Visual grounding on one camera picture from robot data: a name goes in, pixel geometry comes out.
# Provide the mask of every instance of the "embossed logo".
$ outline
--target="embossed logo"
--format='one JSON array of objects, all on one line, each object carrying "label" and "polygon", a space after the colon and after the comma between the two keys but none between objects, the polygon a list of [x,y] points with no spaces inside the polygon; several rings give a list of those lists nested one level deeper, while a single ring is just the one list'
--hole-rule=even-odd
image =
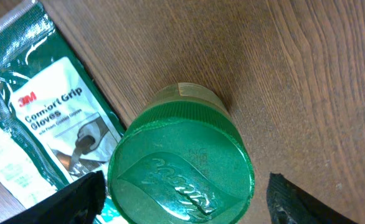
[{"label": "embossed logo", "polygon": [[118,177],[139,187],[165,211],[192,223],[204,223],[240,202],[209,182],[183,158],[155,152]]}]

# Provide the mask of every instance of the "white label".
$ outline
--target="white label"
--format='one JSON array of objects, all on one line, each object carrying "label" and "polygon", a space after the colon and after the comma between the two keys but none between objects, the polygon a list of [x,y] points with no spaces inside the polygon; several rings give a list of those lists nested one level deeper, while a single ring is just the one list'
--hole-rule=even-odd
[{"label": "white label", "polygon": [[[67,57],[15,91],[11,103],[17,118],[73,179],[109,161],[121,139]],[[77,154],[77,165],[72,162],[73,154]]]},{"label": "white label", "polygon": [[9,134],[0,128],[0,183],[30,208],[56,193],[56,188],[43,179],[27,156]]}]

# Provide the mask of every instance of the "wooden table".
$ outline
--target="wooden table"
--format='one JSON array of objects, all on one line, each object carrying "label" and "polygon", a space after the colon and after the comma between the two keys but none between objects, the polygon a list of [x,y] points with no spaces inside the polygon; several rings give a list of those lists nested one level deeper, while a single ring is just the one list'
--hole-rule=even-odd
[{"label": "wooden table", "polygon": [[[17,2],[0,1],[0,16]],[[255,167],[255,197],[241,223],[270,223],[270,172],[365,223],[365,1],[44,6],[126,126],[166,85],[216,92]],[[1,186],[0,208],[0,220],[22,209]]]}]

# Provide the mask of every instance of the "green plastic cap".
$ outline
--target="green plastic cap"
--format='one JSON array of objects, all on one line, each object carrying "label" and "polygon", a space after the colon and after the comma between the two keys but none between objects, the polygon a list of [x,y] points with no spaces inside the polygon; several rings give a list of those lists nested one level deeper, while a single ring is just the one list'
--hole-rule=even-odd
[{"label": "green plastic cap", "polygon": [[130,223],[236,223],[254,193],[238,130],[210,90],[178,83],[134,120],[110,161],[108,188]]}]

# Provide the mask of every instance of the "glove package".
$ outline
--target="glove package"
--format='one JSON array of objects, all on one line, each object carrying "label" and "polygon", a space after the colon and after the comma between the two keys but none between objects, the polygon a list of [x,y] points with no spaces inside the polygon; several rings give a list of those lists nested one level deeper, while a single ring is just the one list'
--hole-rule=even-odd
[{"label": "glove package", "polygon": [[[0,20],[0,182],[29,208],[91,171],[124,133],[41,4]],[[111,200],[101,222],[118,216]]]}]

